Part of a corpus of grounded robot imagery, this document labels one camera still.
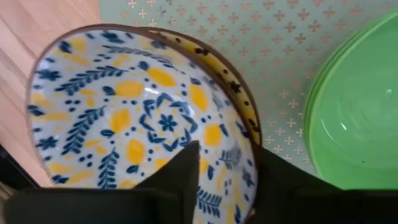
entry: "wooden surface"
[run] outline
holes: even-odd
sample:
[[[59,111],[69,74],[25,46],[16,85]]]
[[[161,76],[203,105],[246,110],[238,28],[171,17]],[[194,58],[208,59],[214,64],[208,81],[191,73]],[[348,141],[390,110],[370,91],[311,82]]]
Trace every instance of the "wooden surface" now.
[[[41,186],[52,183],[37,159],[25,123],[30,70],[59,35],[97,23],[97,0],[0,0],[0,144]]]

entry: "ceramic bowl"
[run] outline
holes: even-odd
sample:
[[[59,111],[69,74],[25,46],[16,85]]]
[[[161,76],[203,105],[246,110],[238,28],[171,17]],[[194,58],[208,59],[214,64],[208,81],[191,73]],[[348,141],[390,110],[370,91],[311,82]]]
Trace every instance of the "ceramic bowl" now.
[[[200,57],[201,61],[212,69],[233,93],[233,98],[236,99],[238,107],[243,111],[244,121],[250,127],[249,131],[252,134],[253,141],[260,146],[262,145],[261,124],[254,97],[242,75],[225,57],[213,47],[194,37],[162,28],[143,28]]]
[[[142,29],[95,25],[35,64],[27,121],[44,167],[65,187],[128,189],[191,140],[201,144],[195,219],[243,220],[257,170],[234,101],[200,60]]]

